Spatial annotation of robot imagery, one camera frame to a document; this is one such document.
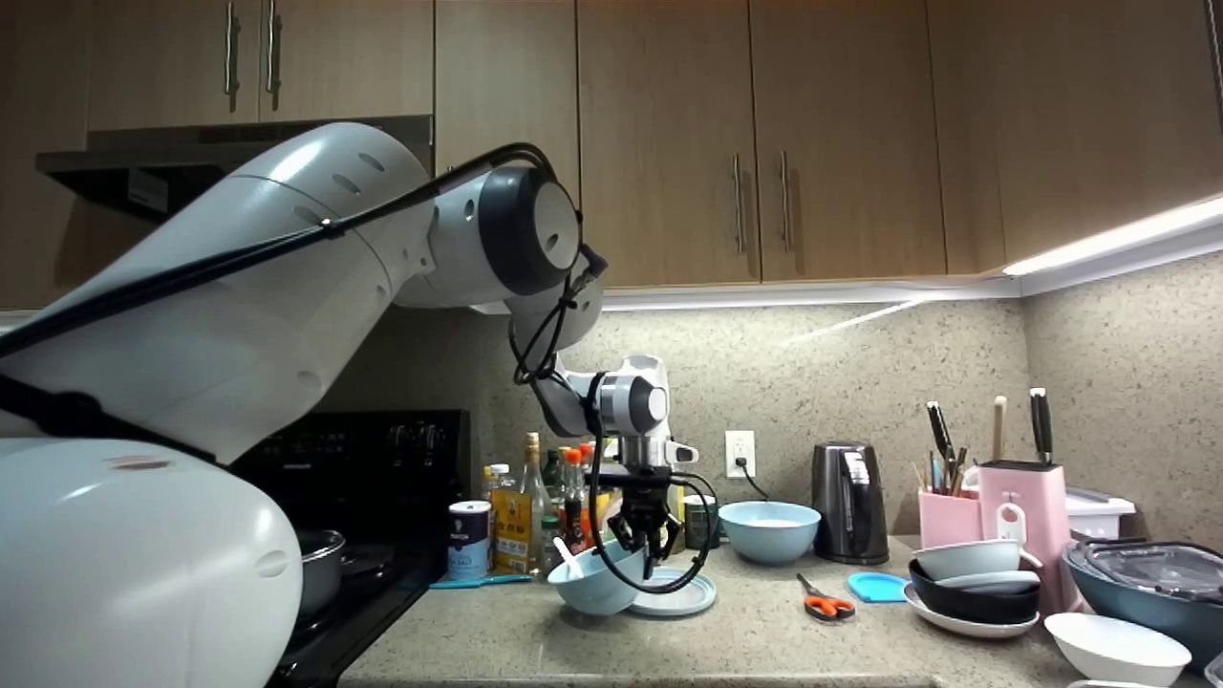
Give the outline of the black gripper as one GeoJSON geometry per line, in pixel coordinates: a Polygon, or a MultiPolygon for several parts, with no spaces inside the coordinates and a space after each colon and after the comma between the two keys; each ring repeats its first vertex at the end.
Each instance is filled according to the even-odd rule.
{"type": "Polygon", "coordinates": [[[682,539],[682,522],[670,511],[674,472],[604,475],[604,486],[618,494],[618,511],[607,516],[607,530],[622,549],[646,549],[646,577],[655,577],[682,539]]]}

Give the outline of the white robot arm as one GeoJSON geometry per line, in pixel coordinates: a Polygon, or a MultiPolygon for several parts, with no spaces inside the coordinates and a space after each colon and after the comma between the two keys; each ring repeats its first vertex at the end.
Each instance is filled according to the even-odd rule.
{"type": "Polygon", "coordinates": [[[665,371],[567,371],[604,259],[544,150],[444,175],[324,124],[223,175],[87,282],[0,333],[0,688],[265,688],[303,610],[291,516],[232,461],[305,415],[395,306],[507,308],[548,424],[639,446],[607,563],[677,519],[665,371]]]}

